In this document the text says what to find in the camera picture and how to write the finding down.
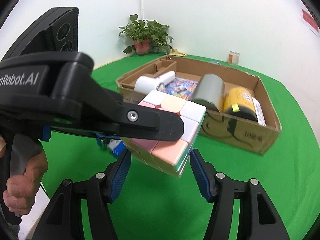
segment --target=green leaves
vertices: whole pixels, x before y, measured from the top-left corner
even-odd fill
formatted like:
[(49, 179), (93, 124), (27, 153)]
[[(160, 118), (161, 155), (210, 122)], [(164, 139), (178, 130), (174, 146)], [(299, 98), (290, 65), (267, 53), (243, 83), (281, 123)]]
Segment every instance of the green leaves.
[(141, 25), (141, 26), (143, 26), (143, 27), (146, 25), (146, 23), (145, 23), (144, 21), (140, 21), (140, 20), (138, 20), (138, 22), (139, 22), (139, 23), (140, 23), (140, 25)]
[(170, 49), (170, 46), (167, 46), (167, 47), (166, 47), (166, 52), (167, 52), (167, 54), (170, 53), (170, 50), (171, 50), (171, 49)]
[[(129, 17), (131, 23), (127, 24), (126, 27), (119, 27), (122, 31), (119, 33), (125, 33), (132, 40), (137, 42), (143, 42), (144, 40), (150, 39), (150, 47), (154, 48), (156, 51), (170, 53), (170, 43), (172, 43), (173, 38), (168, 35), (168, 30), (170, 26), (163, 25), (157, 21), (149, 20), (138, 20), (138, 15), (133, 14)], [(135, 50), (135, 46), (129, 46), (124, 53), (131, 53)]]
[(130, 21), (134, 22), (138, 19), (138, 14), (133, 14), (133, 15), (130, 15), (129, 17)]
[(151, 36), (151, 38), (153, 38), (154, 40), (159, 40), (158, 36), (156, 36), (156, 35), (154, 35), (154, 34), (151, 34), (150, 36)]
[(126, 48), (123, 50), (123, 52), (124, 52), (125, 54), (131, 53), (131, 52), (132, 52), (132, 46), (126, 47)]
[(122, 33), (125, 33), (125, 30), (124, 30), (124, 31), (119, 32), (119, 36), (120, 36)]

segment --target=red sign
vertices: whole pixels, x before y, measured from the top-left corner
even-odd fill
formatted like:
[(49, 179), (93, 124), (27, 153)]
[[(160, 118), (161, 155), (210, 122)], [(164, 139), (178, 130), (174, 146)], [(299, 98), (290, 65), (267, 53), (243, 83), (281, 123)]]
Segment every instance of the red sign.
[(302, 9), (302, 13), (303, 13), (303, 19), (309, 23), (317, 32), (319, 32), (319, 27), (315, 21), (315, 19), (308, 14), (304, 9)]

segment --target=green tablecloth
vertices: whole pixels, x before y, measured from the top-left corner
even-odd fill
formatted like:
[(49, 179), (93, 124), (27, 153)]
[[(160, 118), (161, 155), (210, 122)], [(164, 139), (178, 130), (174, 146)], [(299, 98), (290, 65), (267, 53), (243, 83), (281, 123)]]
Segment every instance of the green tablecloth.
[[(116, 90), (117, 77), (157, 57), (159, 54), (133, 55), (95, 70), (92, 76), (103, 87)], [(243, 67), (236, 68), (260, 76), (283, 132), (263, 157), (203, 136), (197, 138), (195, 148), (217, 171), (232, 179), (257, 178), (277, 208), (291, 240), (301, 240), (320, 212), (320, 150), (316, 138), (298, 103), (280, 82)], [(50, 142), (43, 144), (49, 162), (43, 184), (50, 197), (63, 179), (89, 179), (115, 161), (98, 148), (93, 138), (53, 133)], [(85, 201), (82, 210), (86, 239), (92, 239)], [(122, 193), (109, 210), (120, 240), (201, 240), (212, 204), (201, 197), (190, 165), (176, 179), (133, 158)], [(229, 239), (236, 239), (238, 217), (236, 200)]]

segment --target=human hand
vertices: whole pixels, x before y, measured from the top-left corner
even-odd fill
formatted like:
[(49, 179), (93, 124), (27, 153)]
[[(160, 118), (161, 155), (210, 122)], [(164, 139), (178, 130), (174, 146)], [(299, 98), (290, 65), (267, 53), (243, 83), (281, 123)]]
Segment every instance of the human hand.
[[(6, 150), (6, 142), (0, 136), (0, 158)], [(15, 175), (7, 180), (7, 190), (3, 192), (5, 205), (11, 212), (20, 215), (30, 213), (36, 199), (43, 175), (48, 170), (48, 162), (44, 151), (32, 157), (23, 175)]]

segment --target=yellow container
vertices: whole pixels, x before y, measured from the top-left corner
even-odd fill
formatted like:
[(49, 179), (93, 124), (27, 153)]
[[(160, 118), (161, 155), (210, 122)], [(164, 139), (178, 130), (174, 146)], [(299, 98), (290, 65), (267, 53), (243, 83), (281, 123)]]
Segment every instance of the yellow container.
[(258, 121), (250, 92), (244, 87), (236, 87), (224, 99), (223, 112), (252, 121)]

